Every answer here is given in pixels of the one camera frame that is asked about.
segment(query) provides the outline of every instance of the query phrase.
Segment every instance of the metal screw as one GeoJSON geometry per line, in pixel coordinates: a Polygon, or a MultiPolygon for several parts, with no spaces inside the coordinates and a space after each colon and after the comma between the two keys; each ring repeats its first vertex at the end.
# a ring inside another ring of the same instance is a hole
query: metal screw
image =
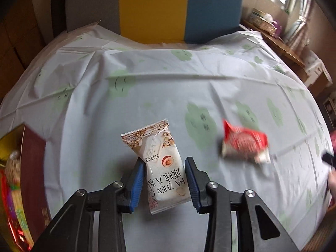
{"type": "Polygon", "coordinates": [[[124,184],[123,184],[121,181],[115,181],[115,182],[113,183],[113,186],[114,186],[115,188],[121,188],[123,185],[124,185],[124,184]]]}
{"type": "Polygon", "coordinates": [[[210,188],[217,188],[217,187],[218,187],[218,184],[217,184],[216,182],[209,182],[209,183],[208,183],[208,186],[209,186],[210,188]]]}
{"type": "Polygon", "coordinates": [[[247,190],[246,191],[246,195],[248,196],[248,197],[254,197],[255,196],[255,192],[253,191],[253,190],[247,190]]]}
{"type": "Polygon", "coordinates": [[[83,196],[85,194],[85,189],[79,189],[76,191],[77,196],[83,196]]]}

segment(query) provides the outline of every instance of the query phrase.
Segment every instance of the white tablecloth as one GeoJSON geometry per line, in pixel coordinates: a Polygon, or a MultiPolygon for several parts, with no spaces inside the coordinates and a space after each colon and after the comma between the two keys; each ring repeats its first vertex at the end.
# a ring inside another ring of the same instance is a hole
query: white tablecloth
{"type": "MultiPolygon", "coordinates": [[[[229,190],[255,190],[298,248],[305,245],[330,200],[320,158],[330,136],[312,95],[259,33],[203,46],[142,45],[98,25],[61,34],[5,97],[0,136],[26,122],[47,140],[54,216],[77,189],[102,189],[132,168],[136,156],[121,133],[163,118],[183,160],[193,156],[229,190]],[[271,164],[221,158],[223,119],[265,132],[271,164]]],[[[151,215],[144,188],[135,213],[124,215],[127,251],[203,251],[207,220],[191,202],[151,215]]]]}

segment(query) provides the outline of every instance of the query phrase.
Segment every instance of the snack package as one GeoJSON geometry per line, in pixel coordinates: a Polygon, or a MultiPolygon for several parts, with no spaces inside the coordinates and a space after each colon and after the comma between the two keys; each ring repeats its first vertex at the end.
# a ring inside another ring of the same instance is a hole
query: snack package
{"type": "Polygon", "coordinates": [[[152,214],[191,200],[182,159],[167,119],[122,134],[122,140],[146,163],[152,214]]]}
{"type": "Polygon", "coordinates": [[[266,134],[224,122],[222,156],[244,158],[255,163],[270,163],[266,134]]]}

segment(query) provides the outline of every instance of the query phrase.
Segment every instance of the wooden desk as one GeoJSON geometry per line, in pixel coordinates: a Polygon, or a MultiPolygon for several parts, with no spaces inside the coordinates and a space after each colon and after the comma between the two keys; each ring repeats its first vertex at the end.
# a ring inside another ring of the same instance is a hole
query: wooden desk
{"type": "Polygon", "coordinates": [[[269,45],[269,47],[283,60],[283,57],[289,59],[291,62],[297,64],[298,66],[304,68],[305,65],[303,61],[299,58],[298,55],[294,53],[294,51],[287,46],[285,43],[283,43],[281,40],[274,38],[270,34],[268,34],[266,31],[261,30],[254,26],[253,24],[249,23],[248,21],[242,20],[242,25],[246,28],[251,28],[254,31],[259,31],[261,35],[263,36],[264,41],[269,45]]]}

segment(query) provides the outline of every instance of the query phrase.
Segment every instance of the red snack package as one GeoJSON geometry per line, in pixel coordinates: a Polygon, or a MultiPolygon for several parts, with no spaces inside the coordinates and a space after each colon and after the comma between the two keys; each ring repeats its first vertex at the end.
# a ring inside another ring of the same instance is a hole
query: red snack package
{"type": "Polygon", "coordinates": [[[224,123],[222,156],[244,158],[255,163],[270,163],[266,134],[224,123]]]}

